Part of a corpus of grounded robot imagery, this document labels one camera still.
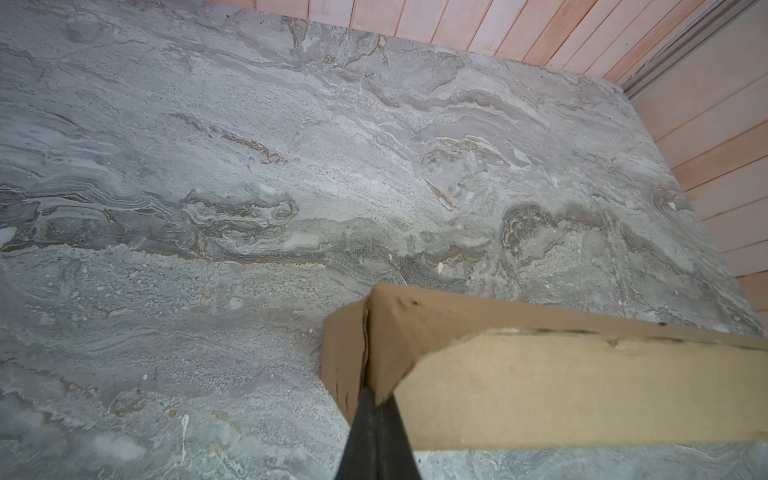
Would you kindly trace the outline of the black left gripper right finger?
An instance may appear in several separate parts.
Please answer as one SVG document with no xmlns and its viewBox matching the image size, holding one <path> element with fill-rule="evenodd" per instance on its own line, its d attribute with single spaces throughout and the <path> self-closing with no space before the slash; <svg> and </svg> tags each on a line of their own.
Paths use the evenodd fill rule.
<svg viewBox="0 0 768 480">
<path fill-rule="evenodd" d="M 421 480 L 394 396 L 375 408 L 376 478 Z"/>
</svg>

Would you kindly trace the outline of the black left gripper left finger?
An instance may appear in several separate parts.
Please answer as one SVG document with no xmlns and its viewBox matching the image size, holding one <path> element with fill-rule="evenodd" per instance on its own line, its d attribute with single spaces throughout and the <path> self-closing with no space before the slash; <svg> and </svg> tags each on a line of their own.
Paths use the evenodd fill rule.
<svg viewBox="0 0 768 480">
<path fill-rule="evenodd" d="M 375 397 L 364 387 L 350 433 L 341 457 L 336 480 L 373 480 L 377 478 L 377 435 Z"/>
</svg>

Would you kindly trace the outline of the brown cardboard box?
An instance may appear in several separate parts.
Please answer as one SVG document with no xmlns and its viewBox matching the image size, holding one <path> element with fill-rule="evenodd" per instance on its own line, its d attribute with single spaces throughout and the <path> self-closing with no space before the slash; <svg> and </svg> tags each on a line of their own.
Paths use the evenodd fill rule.
<svg viewBox="0 0 768 480">
<path fill-rule="evenodd" d="M 395 400 L 417 450 L 733 443 L 767 435 L 763 338 L 378 284 L 323 324 L 352 419 Z"/>
</svg>

